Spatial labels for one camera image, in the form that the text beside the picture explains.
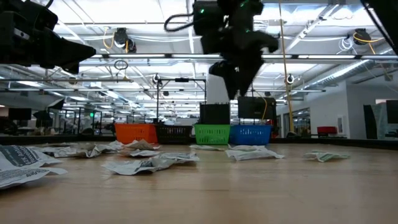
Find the black cable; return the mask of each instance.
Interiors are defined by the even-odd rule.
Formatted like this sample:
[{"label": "black cable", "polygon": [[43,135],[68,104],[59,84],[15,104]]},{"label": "black cable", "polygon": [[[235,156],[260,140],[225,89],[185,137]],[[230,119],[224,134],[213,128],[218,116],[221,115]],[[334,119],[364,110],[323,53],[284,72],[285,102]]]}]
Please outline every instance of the black cable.
[{"label": "black cable", "polygon": [[391,46],[393,50],[395,50],[395,45],[389,36],[384,32],[384,29],[380,26],[380,24],[376,21],[376,18],[373,16],[372,12],[369,10],[369,7],[366,5],[365,1],[361,1],[363,7],[365,8],[366,12],[368,12],[369,17],[372,19],[374,25],[377,27],[381,35],[385,38],[386,42]]},{"label": "black cable", "polygon": [[49,0],[49,2],[45,5],[45,7],[49,8],[53,2],[54,2],[54,0]]},{"label": "black cable", "polygon": [[190,16],[193,16],[193,13],[191,13],[191,14],[176,14],[176,15],[170,16],[170,17],[164,22],[164,30],[166,30],[167,32],[176,32],[176,31],[180,31],[180,30],[183,30],[183,29],[186,29],[186,28],[192,26],[192,25],[193,25],[193,22],[190,22],[190,23],[187,23],[187,24],[182,25],[182,26],[177,27],[177,28],[173,28],[173,29],[167,28],[167,25],[169,24],[169,22],[170,22],[172,19],[177,18],[177,17],[190,17]]}]

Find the white wall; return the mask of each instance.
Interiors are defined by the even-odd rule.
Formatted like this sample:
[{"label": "white wall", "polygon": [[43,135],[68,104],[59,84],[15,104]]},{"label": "white wall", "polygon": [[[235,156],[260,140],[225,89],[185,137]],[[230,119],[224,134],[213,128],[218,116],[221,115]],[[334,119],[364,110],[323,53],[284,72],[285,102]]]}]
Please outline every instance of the white wall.
[{"label": "white wall", "polygon": [[398,93],[384,85],[347,85],[348,119],[351,139],[366,139],[363,105],[375,105],[377,99],[398,99]]},{"label": "white wall", "polygon": [[[309,93],[305,96],[304,101],[293,101],[292,111],[310,108],[311,119],[311,133],[317,134],[317,127],[319,126],[334,126],[337,127],[337,118],[342,116],[347,121],[348,104],[346,94],[346,83],[341,82],[337,87],[324,88],[324,93]],[[277,114],[289,112],[288,106],[278,106]],[[349,138],[348,122],[344,123],[343,129]],[[282,135],[286,136],[287,131],[283,130]]]}]

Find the yellow cable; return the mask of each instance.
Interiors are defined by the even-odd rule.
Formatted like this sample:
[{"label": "yellow cable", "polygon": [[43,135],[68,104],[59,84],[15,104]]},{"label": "yellow cable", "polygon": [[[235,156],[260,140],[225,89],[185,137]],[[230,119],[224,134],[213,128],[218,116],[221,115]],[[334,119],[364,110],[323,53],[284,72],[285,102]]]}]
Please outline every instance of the yellow cable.
[{"label": "yellow cable", "polygon": [[373,49],[373,47],[372,47],[372,44],[371,44],[371,43],[368,43],[368,44],[369,44],[369,47],[371,48],[373,54],[376,54],[376,52],[374,51],[374,49]]},{"label": "yellow cable", "polygon": [[258,93],[256,90],[254,90],[263,100],[264,100],[264,102],[266,103],[266,108],[264,109],[264,113],[262,114],[262,118],[261,118],[261,123],[263,122],[263,120],[264,120],[264,117],[266,116],[266,112],[267,112],[267,107],[268,107],[268,102],[267,102],[267,100],[264,98],[264,97],[262,97],[261,95],[260,95],[260,93]]},{"label": "yellow cable", "polygon": [[359,40],[359,41],[362,41],[362,42],[365,42],[365,43],[375,43],[375,42],[377,42],[377,41],[380,41],[380,40],[384,39],[384,38],[380,38],[380,39],[377,39],[377,40],[363,40],[363,39],[357,38],[357,37],[355,36],[356,34],[358,34],[358,33],[354,33],[354,35],[353,35],[354,39]]},{"label": "yellow cable", "polygon": [[290,124],[290,131],[294,131],[293,127],[293,111],[292,111],[292,104],[290,102],[290,93],[289,93],[289,86],[286,82],[287,80],[287,67],[286,67],[286,51],[285,51],[285,38],[284,38],[284,22],[282,20],[282,0],[279,0],[279,15],[280,15],[280,34],[282,35],[282,52],[284,56],[284,68],[285,68],[285,86],[286,86],[286,98],[287,104],[289,106],[289,124]]},{"label": "yellow cable", "polygon": [[107,30],[108,30],[108,28],[105,27],[105,33],[104,33],[103,43],[104,43],[104,46],[105,46],[107,49],[111,49],[111,48],[113,47],[113,42],[114,42],[114,32],[113,32],[113,34],[112,34],[112,44],[111,44],[111,46],[108,46],[108,45],[106,45],[106,43],[105,43],[105,36],[106,36],[106,31],[107,31]]}]

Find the black basket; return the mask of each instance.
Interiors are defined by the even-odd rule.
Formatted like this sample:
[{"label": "black basket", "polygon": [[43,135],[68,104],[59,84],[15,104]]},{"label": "black basket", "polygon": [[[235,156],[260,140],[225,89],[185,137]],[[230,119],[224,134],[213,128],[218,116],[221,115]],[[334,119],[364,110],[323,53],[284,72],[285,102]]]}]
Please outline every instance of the black basket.
[{"label": "black basket", "polygon": [[156,136],[159,144],[188,144],[192,126],[157,125]]}]

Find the green basket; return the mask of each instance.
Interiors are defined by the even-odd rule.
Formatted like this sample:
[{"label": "green basket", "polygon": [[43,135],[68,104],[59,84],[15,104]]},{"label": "green basket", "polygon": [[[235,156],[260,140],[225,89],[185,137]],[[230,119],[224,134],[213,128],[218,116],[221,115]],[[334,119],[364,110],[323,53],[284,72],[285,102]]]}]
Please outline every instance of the green basket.
[{"label": "green basket", "polygon": [[229,124],[196,124],[197,144],[226,145],[229,140]]}]

